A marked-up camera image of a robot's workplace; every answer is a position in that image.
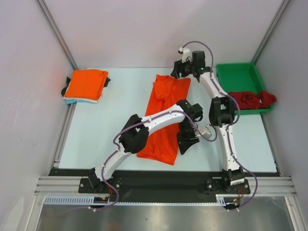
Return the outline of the orange t shirt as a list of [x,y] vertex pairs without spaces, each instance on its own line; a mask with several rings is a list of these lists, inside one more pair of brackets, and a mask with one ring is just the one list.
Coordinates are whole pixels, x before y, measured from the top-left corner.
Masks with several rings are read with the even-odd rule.
[[190,84],[189,78],[156,76],[145,114],[154,117],[154,120],[147,123],[150,135],[145,148],[137,153],[137,157],[168,165],[175,163],[179,150],[179,123],[185,118],[182,113],[177,113],[181,108],[176,103],[187,98]]
[[74,70],[64,97],[96,99],[109,73],[99,69]]

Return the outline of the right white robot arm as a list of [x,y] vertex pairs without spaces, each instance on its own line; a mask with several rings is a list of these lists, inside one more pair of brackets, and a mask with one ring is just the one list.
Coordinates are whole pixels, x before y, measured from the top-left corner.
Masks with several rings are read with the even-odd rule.
[[174,63],[171,76],[180,78],[193,75],[211,97],[209,121],[217,131],[223,154],[222,188],[227,193],[233,193],[244,183],[243,168],[238,163],[233,138],[233,124],[237,121],[236,103],[219,85],[212,68],[205,65],[203,51],[191,52],[188,48],[179,48],[179,53],[182,58]]

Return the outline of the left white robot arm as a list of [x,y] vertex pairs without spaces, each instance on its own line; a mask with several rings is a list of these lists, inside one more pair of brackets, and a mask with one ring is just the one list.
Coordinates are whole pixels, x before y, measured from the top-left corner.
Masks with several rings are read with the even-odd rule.
[[153,115],[139,117],[132,115],[122,130],[114,137],[116,146],[112,154],[88,173],[89,186],[95,192],[102,192],[106,188],[106,181],[112,177],[114,171],[130,155],[142,151],[151,134],[173,124],[180,124],[184,134],[189,138],[195,137],[197,128],[194,122],[203,118],[203,109],[199,104],[191,105],[187,100],[180,100],[170,108]]

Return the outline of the green plastic bin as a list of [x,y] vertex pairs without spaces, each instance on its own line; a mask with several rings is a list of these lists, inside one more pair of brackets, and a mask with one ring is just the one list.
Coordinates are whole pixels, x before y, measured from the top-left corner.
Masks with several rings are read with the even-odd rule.
[[[253,63],[218,64],[217,78],[222,88],[227,92],[252,91],[258,94],[265,90],[263,80]],[[273,104],[268,109],[240,110],[241,115],[264,114],[273,110]]]

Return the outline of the dark red t shirt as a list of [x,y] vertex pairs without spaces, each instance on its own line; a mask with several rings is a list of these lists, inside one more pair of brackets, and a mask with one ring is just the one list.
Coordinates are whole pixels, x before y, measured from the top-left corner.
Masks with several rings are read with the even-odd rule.
[[277,99],[274,95],[263,90],[258,94],[252,91],[229,92],[238,103],[240,110],[268,109]]

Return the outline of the folded orange t shirt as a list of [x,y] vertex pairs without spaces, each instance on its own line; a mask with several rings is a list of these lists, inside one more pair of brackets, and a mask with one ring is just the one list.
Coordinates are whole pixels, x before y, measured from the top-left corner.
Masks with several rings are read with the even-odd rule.
[[99,69],[74,70],[64,97],[96,99],[109,73]]

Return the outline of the folded black t shirt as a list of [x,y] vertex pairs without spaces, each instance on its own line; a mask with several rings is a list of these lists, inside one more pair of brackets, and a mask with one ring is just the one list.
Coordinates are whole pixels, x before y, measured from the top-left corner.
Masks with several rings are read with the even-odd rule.
[[67,77],[66,78],[66,86],[61,90],[61,96],[62,97],[64,97],[64,95],[67,91],[67,88],[69,87],[70,81],[71,81],[71,78]]

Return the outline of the folded light blue t shirt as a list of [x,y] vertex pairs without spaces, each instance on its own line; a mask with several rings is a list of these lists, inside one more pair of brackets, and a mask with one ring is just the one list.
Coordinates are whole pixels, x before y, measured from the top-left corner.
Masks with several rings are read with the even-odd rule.
[[70,105],[70,104],[76,103],[77,100],[65,100],[64,102],[66,105]]

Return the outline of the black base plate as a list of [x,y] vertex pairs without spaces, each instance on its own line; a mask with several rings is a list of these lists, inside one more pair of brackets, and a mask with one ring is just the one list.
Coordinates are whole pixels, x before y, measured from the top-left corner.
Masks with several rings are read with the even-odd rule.
[[55,169],[50,177],[77,178],[77,193],[101,194],[123,203],[210,203],[217,194],[250,196],[255,180],[245,173],[236,186],[227,185],[220,172],[117,170],[107,182],[94,178],[89,169]]

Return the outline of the right aluminium corner post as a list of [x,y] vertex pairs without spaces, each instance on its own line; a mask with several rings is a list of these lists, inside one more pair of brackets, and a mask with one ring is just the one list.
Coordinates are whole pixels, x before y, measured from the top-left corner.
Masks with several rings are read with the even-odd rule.
[[253,58],[251,60],[251,62],[256,65],[264,51],[264,49],[266,48],[268,42],[270,41],[276,27],[278,26],[280,20],[282,19],[284,13],[286,12],[288,6],[290,5],[292,1],[291,0],[282,0],[281,4],[278,7],[277,12],[275,13],[271,23],[269,24],[268,29],[266,30],[265,35],[263,36],[260,45],[258,46],[255,54],[253,55]]

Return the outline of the aluminium corner post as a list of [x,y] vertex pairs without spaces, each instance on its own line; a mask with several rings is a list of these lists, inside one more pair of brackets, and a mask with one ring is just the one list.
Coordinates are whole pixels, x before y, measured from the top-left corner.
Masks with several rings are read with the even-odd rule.
[[44,0],[34,0],[36,5],[38,6],[39,10],[41,11],[41,14],[43,15],[47,25],[49,26],[51,32],[53,33],[58,45],[60,46],[62,52],[64,53],[66,59],[68,60],[70,66],[72,69],[77,70],[78,65],[64,39],[62,36],[62,33],[51,13],[49,10],[49,7],[47,6],[46,2]]
[[275,13],[271,23],[269,24],[268,29],[266,30],[265,35],[263,36],[260,45],[258,46],[255,54],[253,55],[253,58],[251,60],[251,62],[256,65],[264,51],[264,49],[266,48],[268,42],[270,41],[276,27],[278,26],[280,20],[282,19],[284,13],[286,12],[288,6],[290,5],[292,1],[291,0],[282,0],[281,4],[278,7],[277,12]]

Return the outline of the aluminium front rail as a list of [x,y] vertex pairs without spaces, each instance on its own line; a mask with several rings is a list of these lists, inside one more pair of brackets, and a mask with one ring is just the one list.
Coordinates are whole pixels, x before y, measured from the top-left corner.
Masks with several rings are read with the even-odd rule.
[[[86,189],[86,177],[40,177],[35,195],[103,195]],[[256,196],[297,196],[291,177],[258,177]]]

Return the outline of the left aluminium corner post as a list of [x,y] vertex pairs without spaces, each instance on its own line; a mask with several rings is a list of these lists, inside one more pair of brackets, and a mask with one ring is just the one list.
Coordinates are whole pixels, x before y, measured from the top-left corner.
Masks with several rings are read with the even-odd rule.
[[60,46],[62,52],[64,53],[66,59],[68,60],[70,66],[72,69],[77,70],[78,65],[64,39],[62,36],[62,33],[51,13],[49,10],[49,7],[47,6],[46,2],[44,0],[34,0],[36,5],[38,6],[39,10],[41,11],[41,14],[43,15],[47,25],[49,26],[51,32],[53,33],[58,45]]

